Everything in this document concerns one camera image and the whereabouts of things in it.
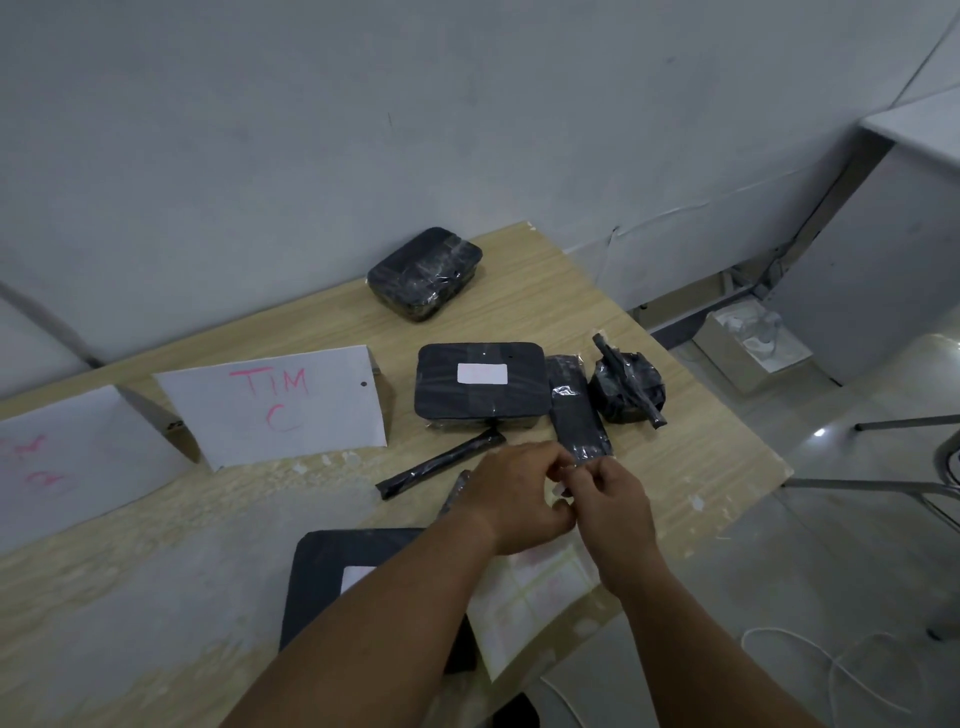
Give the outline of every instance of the table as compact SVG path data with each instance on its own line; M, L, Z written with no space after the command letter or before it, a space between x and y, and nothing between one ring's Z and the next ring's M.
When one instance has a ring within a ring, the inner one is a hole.
M418 349L430 342L534 341L580 352L603 329L643 352L666 383L669 425L608 425L646 484L660 544L690 555L790 475L788 466L528 223L475 240L475 280L421 324L364 281L263 311L0 403L0 419L106 384L164 406L154 372L367 344L389 446L190 473L124 508L0 558L0 715L71 726L215 725L276 654L293 545L316 527L426 526L457 469L389 502L372 484L465 439L413 411ZM507 433L552 438L547 420ZM470 461L465 467L475 465ZM491 685L483 669L444 679L428 724L473 726L619 612L603 589L542 632Z

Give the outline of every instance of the tiled floor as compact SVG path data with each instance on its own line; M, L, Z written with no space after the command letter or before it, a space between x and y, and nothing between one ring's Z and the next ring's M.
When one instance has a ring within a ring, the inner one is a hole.
M935 480L931 454L950 427L854 435L850 426L960 412L960 310L879 371L842 388L810 367L743 397L694 344L674 354L799 476ZM956 501L945 507L960 518ZM834 675L838 725L960 725L960 641L935 643L925 633L938 620L960 623L960 533L899 494L781 489L724 536L675 568L734 635L778 626L832 654L877 631L900 639L900 645L864 643L845 664L889 699L919 706L917 713L892 712ZM824 658L780 635L756 635L749 647L830 724ZM590 728L657 725L624 618L547 678ZM576 725L543 684L529 694L547 728Z

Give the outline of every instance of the hand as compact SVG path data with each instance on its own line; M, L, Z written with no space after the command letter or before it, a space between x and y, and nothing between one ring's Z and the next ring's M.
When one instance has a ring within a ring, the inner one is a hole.
M640 481L612 457L589 460L562 475L600 580L620 596L647 566L663 563L650 499Z
M573 528L573 509L563 500L551 508L543 481L560 480L573 455L560 443L543 442L492 452L473 471L450 516L476 517L493 538L495 553L506 556L553 541Z

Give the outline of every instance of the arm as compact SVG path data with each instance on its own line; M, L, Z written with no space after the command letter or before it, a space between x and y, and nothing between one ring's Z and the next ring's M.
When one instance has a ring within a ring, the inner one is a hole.
M569 506L543 498L544 478L572 463L557 443L487 455L450 512L314 619L223 725L420 724L491 558L573 527Z
M663 728L820 726L670 573L643 486L610 457L567 473L584 543L623 604Z

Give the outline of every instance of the black wrapped box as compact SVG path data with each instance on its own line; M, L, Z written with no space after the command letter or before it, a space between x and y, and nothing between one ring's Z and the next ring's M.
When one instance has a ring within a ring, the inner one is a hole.
M536 344L427 344L420 349L414 410L438 423L532 425L550 411L543 349Z
M409 545L422 528L314 531L297 544L280 629L280 649L340 596L346 567L378 567ZM477 667L476 640L464 615L444 673Z
M443 228L430 228L367 273L367 285L390 308L424 321L464 289L483 251Z

